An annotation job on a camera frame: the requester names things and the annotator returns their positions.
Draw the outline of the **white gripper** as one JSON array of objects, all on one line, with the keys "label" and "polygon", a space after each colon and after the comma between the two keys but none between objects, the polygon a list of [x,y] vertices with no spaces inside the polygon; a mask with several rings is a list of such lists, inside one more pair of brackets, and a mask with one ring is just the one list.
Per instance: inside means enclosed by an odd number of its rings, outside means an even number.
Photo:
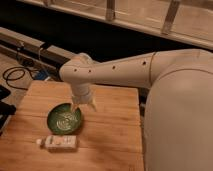
[{"label": "white gripper", "polygon": [[75,112],[79,105],[88,104],[88,106],[95,112],[97,112],[96,104],[93,102],[93,96],[91,93],[86,95],[73,95],[72,101],[74,104],[71,104],[70,111]]}]

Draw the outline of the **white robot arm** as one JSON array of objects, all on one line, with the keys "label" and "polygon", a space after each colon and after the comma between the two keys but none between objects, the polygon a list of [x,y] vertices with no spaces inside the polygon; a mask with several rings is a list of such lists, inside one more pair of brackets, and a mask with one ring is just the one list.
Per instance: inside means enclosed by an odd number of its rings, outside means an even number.
[{"label": "white robot arm", "polygon": [[213,53],[202,49],[151,52],[96,63],[80,53],[60,78],[73,102],[92,100],[91,84],[147,88],[145,171],[213,171]]}]

